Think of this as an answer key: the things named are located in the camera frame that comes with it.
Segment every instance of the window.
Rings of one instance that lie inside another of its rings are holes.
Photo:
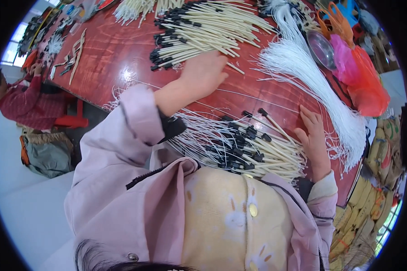
[[[11,37],[11,41],[8,43],[8,46],[6,47],[6,51],[2,56],[2,61],[0,62],[0,64],[22,67],[24,61],[26,60],[27,54],[22,57],[18,57],[18,42],[24,36],[26,28],[27,28],[26,23],[19,24],[19,26],[17,27],[17,29],[15,30],[14,34]]]
[[[47,0],[50,4],[57,6],[60,3],[60,0]]]
[[[375,249],[375,254],[378,255],[380,250],[383,248],[384,244],[386,243],[388,237],[392,234],[392,229],[395,225],[396,219],[399,215],[399,211],[401,210],[402,201],[398,203],[395,207],[391,209],[388,218],[385,221],[385,224],[381,227],[377,234],[377,248]]]

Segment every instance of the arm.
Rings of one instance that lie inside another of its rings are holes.
[[[322,256],[328,257],[331,238],[335,230],[333,218],[336,214],[338,187],[327,154],[322,117],[302,105],[300,106],[300,116],[309,135],[300,128],[294,129],[294,132],[301,140],[305,154],[311,161],[312,182],[315,183],[309,194],[307,205],[314,216],[322,239],[322,249],[325,250],[321,251]]]
[[[325,250],[321,252],[323,257],[327,257],[330,252],[331,239],[335,230],[333,218],[336,215],[337,200],[338,187],[334,173],[331,171],[314,184],[307,203],[322,239],[322,248]]]
[[[152,146],[164,137],[157,107],[164,115],[171,116],[211,94],[218,86],[214,77],[226,77],[221,73],[226,62],[227,58],[217,52],[204,53],[187,61],[181,77],[155,93],[142,84],[125,90],[121,94],[121,105],[81,138],[82,159],[65,199],[65,214],[75,234],[124,194],[128,183],[148,172],[142,166]],[[197,73],[194,66],[205,67],[210,75]],[[202,81],[188,78],[195,74],[199,74]]]
[[[38,101],[40,90],[41,75],[36,75],[25,92],[10,94],[6,98],[6,103],[12,115],[21,116],[30,111]]]

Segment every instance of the metal bowl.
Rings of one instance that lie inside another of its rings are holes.
[[[310,30],[306,34],[311,55],[317,64],[321,64],[327,69],[336,70],[333,59],[333,47],[330,42],[320,32]]]

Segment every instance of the black cuff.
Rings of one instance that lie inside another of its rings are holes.
[[[187,126],[180,117],[167,117],[158,107],[157,109],[165,135],[164,138],[157,144],[172,139],[187,129]]]

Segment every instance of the zipper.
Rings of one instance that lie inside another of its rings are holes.
[[[139,176],[139,177],[134,178],[134,179],[131,181],[131,183],[129,183],[129,184],[126,185],[127,190],[130,189],[130,188],[132,188],[132,187],[134,187],[136,184],[138,184],[139,182],[143,181],[143,180],[146,179],[147,177],[150,177],[150,176],[152,176],[152,175],[155,175],[155,174],[161,172],[161,171],[162,171],[163,169],[165,169],[167,166],[168,166],[168,165],[165,165],[165,166],[163,166],[163,167],[160,167],[160,168],[157,169],[157,170],[150,171],[150,172],[145,173],[145,174],[143,174],[143,175],[141,175],[141,176]]]
[[[319,255],[319,271],[324,271],[324,262],[322,261],[321,251],[318,248],[318,255]]]

